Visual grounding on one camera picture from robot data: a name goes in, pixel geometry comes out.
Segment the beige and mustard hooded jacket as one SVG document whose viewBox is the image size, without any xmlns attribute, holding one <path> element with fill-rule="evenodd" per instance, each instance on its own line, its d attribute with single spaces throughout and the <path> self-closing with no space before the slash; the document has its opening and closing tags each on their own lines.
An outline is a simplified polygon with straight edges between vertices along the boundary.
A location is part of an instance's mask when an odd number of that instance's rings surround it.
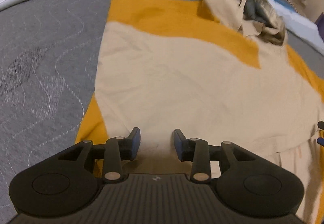
<svg viewBox="0 0 324 224">
<path fill-rule="evenodd" d="M 323 79 L 268 0 L 111 0 L 94 93 L 76 141 L 138 127 L 134 172 L 188 172 L 171 134 L 235 144 L 296 174 L 297 212 L 323 218 Z"/>
</svg>

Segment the purple box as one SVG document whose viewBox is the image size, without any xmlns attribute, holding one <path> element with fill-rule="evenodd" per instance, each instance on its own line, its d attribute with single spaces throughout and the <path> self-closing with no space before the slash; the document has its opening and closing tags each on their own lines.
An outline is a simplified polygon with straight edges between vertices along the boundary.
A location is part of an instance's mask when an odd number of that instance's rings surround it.
<svg viewBox="0 0 324 224">
<path fill-rule="evenodd" d="M 320 16 L 316 19 L 315 24 L 317 25 L 319 33 L 322 34 L 324 29 L 324 12 L 322 12 Z"/>
</svg>

